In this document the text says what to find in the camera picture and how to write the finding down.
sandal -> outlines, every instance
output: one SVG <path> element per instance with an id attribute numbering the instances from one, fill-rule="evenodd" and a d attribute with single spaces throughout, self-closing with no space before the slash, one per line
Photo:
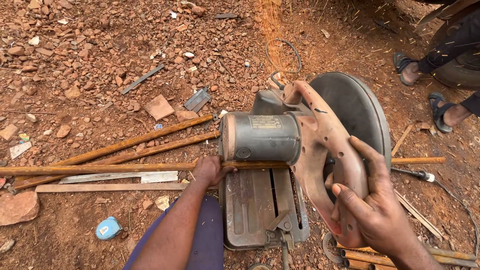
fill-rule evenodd
<path id="1" fill-rule="evenodd" d="M 407 83 L 402 75 L 402 70 L 405 69 L 408 64 L 412 62 L 418 62 L 417 60 L 413 60 L 404 53 L 398 51 L 393 55 L 393 64 L 395 65 L 395 69 L 397 74 L 400 74 L 400 81 L 405 84 L 406 86 L 412 86 L 413 83 Z"/>
<path id="2" fill-rule="evenodd" d="M 435 126 L 443 133 L 452 132 L 453 128 L 447 126 L 444 122 L 444 114 L 445 112 L 452 106 L 456 104 L 452 102 L 445 103 L 443 106 L 438 107 L 438 103 L 440 101 L 446 102 L 445 98 L 439 92 L 433 92 L 428 95 L 428 101 L 430 103 L 430 107 L 433 111 L 433 122 Z"/>

blue pants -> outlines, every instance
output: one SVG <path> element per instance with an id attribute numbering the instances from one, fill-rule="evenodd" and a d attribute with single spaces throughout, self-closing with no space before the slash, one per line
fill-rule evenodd
<path id="1" fill-rule="evenodd" d="M 165 212 L 147 229 L 138 241 L 137 246 L 130 254 L 123 270 L 130 270 L 133 262 L 137 259 L 148 238 L 157 228 L 165 215 L 172 209 L 175 200 Z M 200 213 L 198 214 L 197 226 L 193 237 L 192 250 L 188 258 L 186 270 L 223 270 L 223 221 L 222 211 L 217 200 L 211 196 L 205 196 L 202 200 Z"/>

